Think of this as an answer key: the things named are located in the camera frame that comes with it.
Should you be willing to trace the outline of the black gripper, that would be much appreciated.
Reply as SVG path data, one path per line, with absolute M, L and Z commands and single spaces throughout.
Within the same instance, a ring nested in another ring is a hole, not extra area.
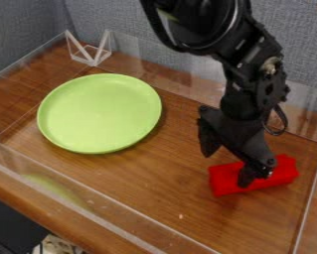
M 203 105 L 199 110 L 199 139 L 207 158 L 225 147 L 247 164 L 239 171 L 239 187 L 267 179 L 278 161 L 264 139 L 260 120 L 233 120 L 221 109 Z

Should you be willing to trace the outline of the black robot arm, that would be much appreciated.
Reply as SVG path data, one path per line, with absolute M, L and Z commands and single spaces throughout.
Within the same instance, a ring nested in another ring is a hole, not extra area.
M 290 86 L 283 47 L 252 16 L 251 0 L 140 0 L 162 44 L 223 64 L 227 91 L 217 108 L 200 107 L 199 138 L 205 156 L 225 147 L 244 162 L 239 186 L 272 176 L 276 158 L 264 135 L 272 114 L 287 115 L 280 103 Z

